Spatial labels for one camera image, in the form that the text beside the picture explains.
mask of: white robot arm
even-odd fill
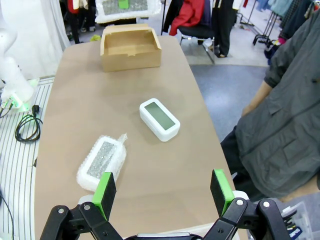
[[[15,59],[5,56],[16,39],[17,32],[5,22],[0,0],[0,78],[5,84],[1,94],[1,108],[11,102],[14,108],[19,109],[34,94],[34,89],[23,76]]]

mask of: gray jacket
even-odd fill
[[[264,81],[273,90],[235,134],[255,186],[282,197],[320,171],[320,10],[279,47]]]

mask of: gray display screen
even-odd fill
[[[171,118],[168,117],[167,114],[165,114],[165,112],[162,111],[162,109],[155,102],[145,106],[145,109],[161,125],[161,127],[163,127],[164,130],[168,130],[175,125],[174,121],[172,121]]]

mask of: white curtain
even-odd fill
[[[5,21],[17,31],[7,55],[29,78],[55,75],[69,46],[59,0],[0,0]]]

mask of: brown tabletop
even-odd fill
[[[188,62],[174,37],[160,36],[161,67],[105,73],[100,42],[67,48],[47,105],[35,177],[35,236],[52,207],[75,207],[92,194],[76,181],[79,166],[101,135],[127,133],[127,156],[116,182],[110,222],[122,237],[214,222],[213,168],[231,175]],[[161,142],[139,106],[159,99],[180,121]],[[90,235],[80,239],[92,239]]]

